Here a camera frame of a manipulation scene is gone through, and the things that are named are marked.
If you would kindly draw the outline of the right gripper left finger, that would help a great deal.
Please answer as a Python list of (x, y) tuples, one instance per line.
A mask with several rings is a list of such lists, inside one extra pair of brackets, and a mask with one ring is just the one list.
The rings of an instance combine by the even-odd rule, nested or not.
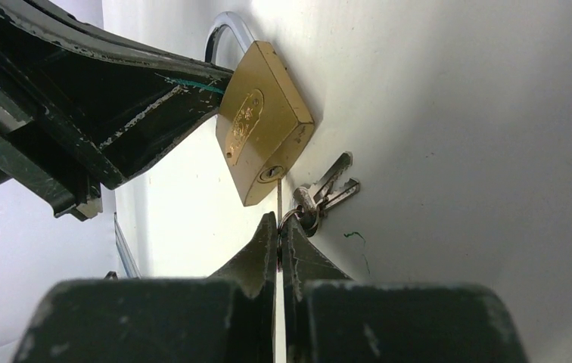
[(205, 278), (76, 279), (38, 304), (15, 362), (272, 362), (277, 222)]

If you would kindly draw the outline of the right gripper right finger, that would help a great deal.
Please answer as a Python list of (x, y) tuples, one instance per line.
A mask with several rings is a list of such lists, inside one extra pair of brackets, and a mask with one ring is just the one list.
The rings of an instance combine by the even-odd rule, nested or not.
[(501, 299), (479, 284), (354, 281), (295, 217), (281, 225), (289, 362), (526, 362)]

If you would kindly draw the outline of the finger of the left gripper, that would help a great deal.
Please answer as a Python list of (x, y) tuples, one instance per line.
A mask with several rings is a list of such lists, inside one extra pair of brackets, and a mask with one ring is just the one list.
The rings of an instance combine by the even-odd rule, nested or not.
[(85, 221), (218, 110), (232, 71), (0, 1), (0, 184)]

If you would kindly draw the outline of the silver keys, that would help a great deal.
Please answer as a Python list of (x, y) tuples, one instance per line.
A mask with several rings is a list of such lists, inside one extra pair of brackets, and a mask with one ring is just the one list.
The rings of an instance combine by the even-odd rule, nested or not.
[(334, 190), (334, 184), (352, 165), (353, 154), (345, 151), (316, 183), (296, 188), (293, 192), (295, 207), (288, 211), (279, 223), (278, 235), (285, 230), (288, 220), (295, 218), (304, 234), (312, 237), (333, 208), (358, 194), (361, 183), (355, 178), (349, 178), (340, 188)]

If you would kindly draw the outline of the large brass padlock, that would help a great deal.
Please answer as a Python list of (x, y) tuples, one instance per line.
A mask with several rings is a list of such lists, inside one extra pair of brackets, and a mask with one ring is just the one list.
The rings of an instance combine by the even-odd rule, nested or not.
[(230, 29), (244, 52), (216, 115), (216, 139), (244, 206), (264, 200), (296, 163), (315, 129), (312, 114), (276, 50), (234, 12), (219, 14), (205, 60), (214, 63)]

